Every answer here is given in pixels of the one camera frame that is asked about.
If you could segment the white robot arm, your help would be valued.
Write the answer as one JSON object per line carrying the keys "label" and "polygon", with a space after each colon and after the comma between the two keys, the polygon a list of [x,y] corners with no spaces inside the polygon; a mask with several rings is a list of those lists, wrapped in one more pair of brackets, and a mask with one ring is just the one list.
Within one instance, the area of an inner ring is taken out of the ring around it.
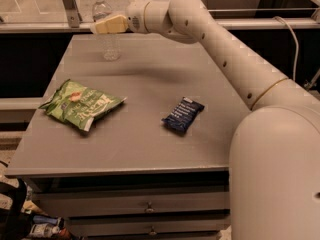
{"label": "white robot arm", "polygon": [[201,0],[134,0],[90,29],[200,43],[250,110],[229,153],[232,240],[320,240],[317,98],[220,26]]}

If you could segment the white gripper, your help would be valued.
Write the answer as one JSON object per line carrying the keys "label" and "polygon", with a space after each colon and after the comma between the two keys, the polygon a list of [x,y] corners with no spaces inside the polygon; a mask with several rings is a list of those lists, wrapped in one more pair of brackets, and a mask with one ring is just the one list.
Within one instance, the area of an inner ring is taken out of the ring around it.
{"label": "white gripper", "polygon": [[125,9],[125,15],[100,15],[90,25],[93,34],[117,34],[129,29],[135,33],[147,33],[145,27],[145,10],[147,0],[130,0]]}

